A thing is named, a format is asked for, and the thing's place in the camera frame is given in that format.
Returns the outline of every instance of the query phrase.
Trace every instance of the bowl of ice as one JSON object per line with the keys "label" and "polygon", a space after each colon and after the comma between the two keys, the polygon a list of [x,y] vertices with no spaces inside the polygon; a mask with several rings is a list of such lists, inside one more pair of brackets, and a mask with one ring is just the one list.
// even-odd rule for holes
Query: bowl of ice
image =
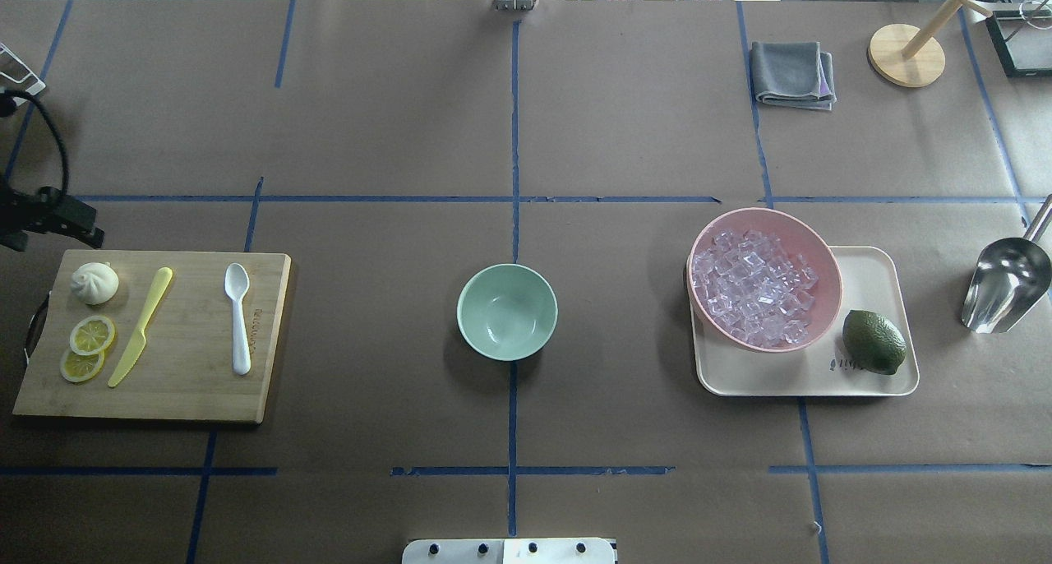
{"label": "bowl of ice", "polygon": [[707,330],[752,351],[811,345],[832,327],[844,291],[820,235],[772,208],[737,208],[707,224],[687,258],[687,287]]}

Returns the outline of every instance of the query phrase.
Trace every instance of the spoon handle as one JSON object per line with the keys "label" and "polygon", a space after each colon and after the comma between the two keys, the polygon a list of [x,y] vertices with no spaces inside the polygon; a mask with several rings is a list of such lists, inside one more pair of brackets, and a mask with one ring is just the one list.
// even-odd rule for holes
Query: spoon handle
{"label": "spoon handle", "polygon": [[251,367],[248,358],[248,335],[245,333],[245,315],[241,309],[241,302],[234,301],[234,372],[246,375]]}
{"label": "spoon handle", "polygon": [[1049,194],[1049,197],[1045,198],[1045,204],[1041,205],[1034,220],[1030,222],[1030,227],[1027,227],[1027,234],[1023,235],[1023,237],[1030,239],[1031,242],[1036,242],[1037,239],[1040,239],[1045,227],[1048,227],[1050,213],[1052,213],[1052,194]]}

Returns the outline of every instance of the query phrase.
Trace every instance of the pink bowl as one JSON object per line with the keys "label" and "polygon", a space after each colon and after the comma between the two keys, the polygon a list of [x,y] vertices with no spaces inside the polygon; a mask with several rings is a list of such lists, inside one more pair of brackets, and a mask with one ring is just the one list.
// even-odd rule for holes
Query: pink bowl
{"label": "pink bowl", "polygon": [[[796,254],[801,254],[818,276],[817,284],[808,290],[814,297],[814,305],[807,311],[808,316],[811,317],[811,324],[807,327],[808,336],[800,344],[782,343],[778,347],[763,348],[737,340],[709,316],[705,305],[706,299],[700,299],[699,291],[694,289],[692,284],[694,282],[692,261],[694,254],[711,248],[714,245],[712,241],[714,235],[726,230],[737,231],[741,235],[750,229],[763,231],[766,235],[777,235],[782,239],[782,247],[789,258],[795,258]],[[810,346],[832,327],[833,321],[836,320],[841,311],[844,283],[841,280],[841,268],[836,264],[836,258],[833,257],[832,250],[818,237],[818,234],[815,234],[800,219],[770,208],[737,208],[737,210],[719,216],[702,229],[697,239],[694,239],[690,256],[687,257],[687,289],[694,314],[702,318],[706,328],[710,331],[717,331],[736,346],[752,351],[793,351]]]}

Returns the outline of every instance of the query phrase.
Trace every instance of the bowl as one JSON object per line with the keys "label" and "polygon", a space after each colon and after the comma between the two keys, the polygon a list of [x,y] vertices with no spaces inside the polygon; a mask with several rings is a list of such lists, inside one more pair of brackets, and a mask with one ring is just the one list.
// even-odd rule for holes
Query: bowl
{"label": "bowl", "polygon": [[[712,286],[712,283],[720,273],[715,269],[707,271],[707,268],[709,268],[708,262],[695,261],[694,258],[706,250],[713,250],[716,246],[715,238],[717,235],[726,234],[726,231],[733,231],[743,238],[749,231],[751,231],[751,235],[749,235],[750,238],[756,238],[757,233],[767,235],[768,237],[774,235],[780,240],[782,249],[785,251],[783,258],[786,258],[791,265],[789,267],[782,265],[781,268],[785,270],[785,276],[775,277],[775,273],[781,273],[782,270],[769,270],[769,268],[770,265],[777,264],[773,261],[773,258],[777,257],[778,254],[772,253],[770,246],[766,246],[764,250],[766,256],[764,258],[770,261],[770,265],[765,261],[755,277],[747,278],[749,282],[742,285],[744,294],[740,294],[735,298],[735,301],[722,306],[713,302],[713,305],[710,305],[710,299],[715,298],[717,294],[713,290],[714,286]],[[746,253],[741,254],[741,256],[747,256],[748,251],[746,249]],[[804,264],[811,268],[806,275],[802,273],[801,257],[804,258]],[[722,265],[722,267],[726,270],[727,265]],[[743,267],[739,270],[740,273],[736,273],[735,278],[742,279],[742,275],[748,271],[747,263],[743,263]],[[816,280],[811,287],[805,287],[807,283],[794,284],[795,280],[792,280],[790,275],[793,271],[802,280],[808,280],[808,282]],[[730,273],[726,273],[724,278],[727,280],[735,279],[730,277]],[[782,280],[782,285],[773,285],[782,289],[781,291],[774,291],[773,297],[785,299],[788,295],[793,295],[797,302],[789,304],[786,301],[782,310],[778,310],[773,305],[746,306],[746,300],[750,299],[750,296],[751,299],[755,299],[758,295],[758,287],[765,286],[764,284],[757,285],[758,280],[768,285],[773,283],[774,280]],[[705,282],[705,286],[697,286],[700,282]],[[735,282],[745,283],[745,280],[736,280]],[[707,224],[701,234],[699,234],[697,239],[694,239],[694,245],[691,246],[690,256],[687,258],[687,287],[694,314],[697,314],[697,317],[702,318],[704,325],[710,331],[720,333],[723,338],[742,348],[752,351],[772,351],[772,354],[800,350],[810,346],[815,340],[825,336],[839,314],[841,299],[844,295],[841,268],[836,263],[836,258],[833,257],[832,250],[826,245],[826,242],[823,241],[816,231],[808,227],[800,219],[786,215],[786,213],[772,210],[772,208],[737,208],[737,210],[719,216],[711,223]],[[770,295],[771,289],[766,287],[764,290],[768,291],[764,296],[766,298],[765,301],[767,301],[767,299],[772,297]],[[796,330],[796,334],[800,336],[786,336],[790,340],[783,339],[778,340],[778,342],[757,343],[755,338],[743,336],[745,331],[744,325],[742,325],[744,324],[745,316],[752,314],[756,306],[763,308],[763,313],[760,313],[760,316],[771,317],[777,314],[786,321],[796,320],[801,323],[810,323],[801,325],[801,327],[804,327],[804,333]],[[787,316],[785,313],[786,309],[793,313]],[[713,314],[716,310],[721,313],[726,311],[726,316]],[[733,317],[737,317],[739,321],[736,321],[736,324],[728,325],[728,320],[733,320]],[[774,325],[778,325],[777,318],[775,318],[774,322]]]}
{"label": "bowl", "polygon": [[497,361],[541,349],[555,330],[559,305],[548,280],[522,264],[484,268],[464,285],[457,324],[471,348]]}

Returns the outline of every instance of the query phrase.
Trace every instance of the white spoon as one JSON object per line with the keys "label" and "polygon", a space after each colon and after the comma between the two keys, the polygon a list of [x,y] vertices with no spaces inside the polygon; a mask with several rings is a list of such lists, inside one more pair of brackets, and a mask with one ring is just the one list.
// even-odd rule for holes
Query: white spoon
{"label": "white spoon", "polygon": [[226,297],[234,302],[234,372],[248,372],[251,362],[248,359],[248,335],[245,333],[245,315],[241,302],[248,291],[248,273],[244,265],[229,264],[226,267],[226,279],[223,280]]}

